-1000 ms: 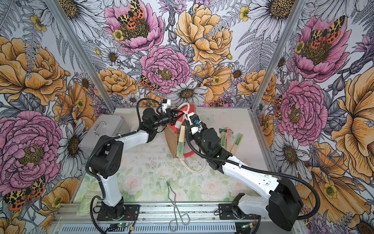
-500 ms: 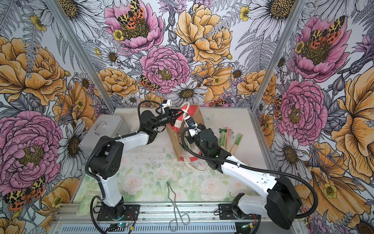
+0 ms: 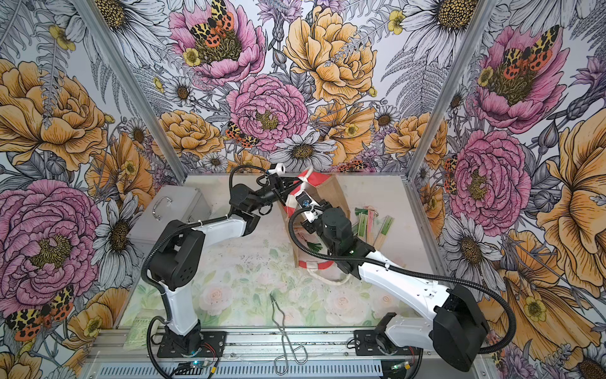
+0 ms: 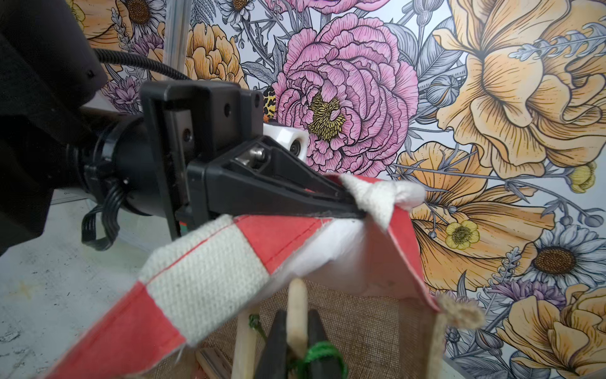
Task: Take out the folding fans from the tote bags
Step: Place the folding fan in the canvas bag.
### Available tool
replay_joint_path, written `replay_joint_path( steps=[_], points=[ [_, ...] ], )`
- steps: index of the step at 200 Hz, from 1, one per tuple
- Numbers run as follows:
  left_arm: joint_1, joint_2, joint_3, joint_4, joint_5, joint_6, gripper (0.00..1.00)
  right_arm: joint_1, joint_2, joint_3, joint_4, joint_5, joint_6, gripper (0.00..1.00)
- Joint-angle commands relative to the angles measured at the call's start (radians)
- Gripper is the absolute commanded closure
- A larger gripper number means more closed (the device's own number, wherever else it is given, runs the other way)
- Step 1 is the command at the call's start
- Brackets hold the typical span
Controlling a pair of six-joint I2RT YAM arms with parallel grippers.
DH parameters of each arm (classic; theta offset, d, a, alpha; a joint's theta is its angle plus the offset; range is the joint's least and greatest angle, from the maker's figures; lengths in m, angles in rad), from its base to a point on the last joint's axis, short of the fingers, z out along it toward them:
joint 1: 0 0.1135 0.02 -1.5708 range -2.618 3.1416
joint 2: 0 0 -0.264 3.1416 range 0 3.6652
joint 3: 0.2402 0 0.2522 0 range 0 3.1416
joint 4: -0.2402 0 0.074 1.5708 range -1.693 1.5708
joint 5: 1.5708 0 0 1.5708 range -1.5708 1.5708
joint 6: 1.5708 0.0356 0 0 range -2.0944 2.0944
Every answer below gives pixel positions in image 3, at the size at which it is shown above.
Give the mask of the burlap tote bag red trim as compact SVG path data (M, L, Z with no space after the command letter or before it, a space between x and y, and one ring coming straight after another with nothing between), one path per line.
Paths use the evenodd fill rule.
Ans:
M312 167L297 179L300 183L287 195L282 210L295 266L325 284L344 285L351 278L351 268L337 259L354 246L354 235L339 181Z

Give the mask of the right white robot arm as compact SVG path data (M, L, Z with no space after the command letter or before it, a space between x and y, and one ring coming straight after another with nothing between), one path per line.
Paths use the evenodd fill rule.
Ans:
M388 292L421 316L419 322L398 314L384 317L376 330L378 346L385 351L432 349L455 369L471 369L489 326L468 288L443 286L429 274L401 273L400 266L353 234L341 208L315 202L307 194L298 196L297 202L298 213L304 217L302 226L327 248L326 260L335 262L343 273Z

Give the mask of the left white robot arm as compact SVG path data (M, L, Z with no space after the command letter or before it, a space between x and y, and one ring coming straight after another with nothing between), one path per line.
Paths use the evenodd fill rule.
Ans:
M230 209L225 216L189 224L170 221L146 257L140 277L159 291L166 312L160 358L197 357L212 352L213 346L204 346L191 282L205 247L252 234L262 208L275 203L285 205L288 195L302 184L299 178L276 173L266 177L260 189L245 184L232 186Z

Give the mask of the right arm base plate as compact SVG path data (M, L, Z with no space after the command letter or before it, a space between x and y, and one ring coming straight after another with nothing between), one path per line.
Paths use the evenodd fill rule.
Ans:
M353 331L353 348L356 356L406 356L417 358L421 349L396 347L384 334L370 329Z

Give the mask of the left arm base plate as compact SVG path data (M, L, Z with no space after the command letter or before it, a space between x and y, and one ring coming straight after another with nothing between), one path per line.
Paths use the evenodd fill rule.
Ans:
M226 332L193 330L187 336L167 331L159 345L159 358L221 358L226 345Z

